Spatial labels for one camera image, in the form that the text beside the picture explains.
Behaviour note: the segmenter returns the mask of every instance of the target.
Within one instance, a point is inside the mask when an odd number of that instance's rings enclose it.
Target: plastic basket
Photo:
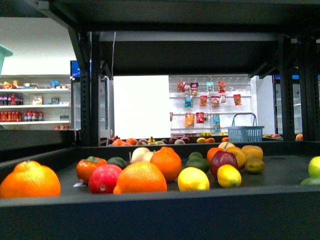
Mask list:
[[[253,115],[253,126],[235,126],[237,115]],[[261,142],[264,126],[257,126],[257,117],[254,113],[237,113],[232,125],[228,127],[228,136],[231,143]]]
[[[2,66],[5,61],[5,57],[10,57],[13,54],[14,53],[10,49],[0,44],[0,77],[1,77]]]

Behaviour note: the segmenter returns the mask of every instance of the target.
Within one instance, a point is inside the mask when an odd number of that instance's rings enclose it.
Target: basket handle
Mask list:
[[[235,114],[234,116],[233,116],[233,120],[232,120],[232,127],[234,127],[235,126],[235,117],[237,116],[237,115],[253,115],[253,126],[257,126],[258,124],[257,124],[257,117],[256,117],[256,115],[253,113],[253,112],[248,112],[248,113],[237,113],[237,114]]]

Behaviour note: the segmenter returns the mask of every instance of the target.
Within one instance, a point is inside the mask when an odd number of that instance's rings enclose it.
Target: green container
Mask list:
[[[2,66],[4,65],[4,61],[5,61],[5,57],[10,57],[13,54],[14,53],[10,49],[0,44],[0,77],[1,77]]]

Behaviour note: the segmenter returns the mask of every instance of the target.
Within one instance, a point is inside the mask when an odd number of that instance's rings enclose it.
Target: black tray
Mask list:
[[[217,145],[172,147],[186,159]],[[320,153],[320,143],[255,145],[265,154],[262,174],[242,170],[241,186],[223,189],[209,172],[211,190],[190,192],[178,191],[176,181],[166,193],[92,195],[88,187],[73,187],[81,158],[128,160],[136,147],[71,147],[32,156],[57,172],[61,196],[0,200],[0,224],[5,226],[0,239],[317,239],[320,186],[300,182],[308,177],[308,163]],[[23,160],[0,163],[1,180]]]

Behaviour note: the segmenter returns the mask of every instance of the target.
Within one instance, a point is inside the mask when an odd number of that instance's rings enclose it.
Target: white board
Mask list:
[[[113,78],[114,135],[121,139],[169,138],[169,76]]]

